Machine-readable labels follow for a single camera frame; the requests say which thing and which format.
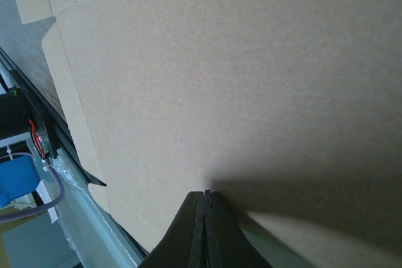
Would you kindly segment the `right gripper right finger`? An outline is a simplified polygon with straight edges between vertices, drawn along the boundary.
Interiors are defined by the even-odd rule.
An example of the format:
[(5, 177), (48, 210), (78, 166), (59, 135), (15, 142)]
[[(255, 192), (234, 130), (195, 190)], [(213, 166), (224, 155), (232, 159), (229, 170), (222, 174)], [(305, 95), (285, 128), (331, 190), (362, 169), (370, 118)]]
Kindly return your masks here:
[(224, 197), (205, 192), (207, 267), (271, 267), (243, 234)]

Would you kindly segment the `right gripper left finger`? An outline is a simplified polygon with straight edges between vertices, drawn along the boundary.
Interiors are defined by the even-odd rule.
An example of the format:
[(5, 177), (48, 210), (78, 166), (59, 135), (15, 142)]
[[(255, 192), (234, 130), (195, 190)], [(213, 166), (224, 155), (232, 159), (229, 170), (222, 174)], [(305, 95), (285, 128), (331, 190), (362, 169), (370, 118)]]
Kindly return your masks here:
[(159, 244), (141, 267), (203, 267), (205, 199), (189, 192)]

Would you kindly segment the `cardboard box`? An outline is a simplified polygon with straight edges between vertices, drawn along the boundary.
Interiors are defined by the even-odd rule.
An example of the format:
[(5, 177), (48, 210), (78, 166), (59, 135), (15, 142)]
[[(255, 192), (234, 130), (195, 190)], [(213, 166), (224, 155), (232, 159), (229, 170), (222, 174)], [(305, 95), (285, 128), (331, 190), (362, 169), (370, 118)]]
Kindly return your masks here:
[(316, 267), (401, 266), (401, 0), (16, 0), (94, 199), (153, 250), (190, 191)]

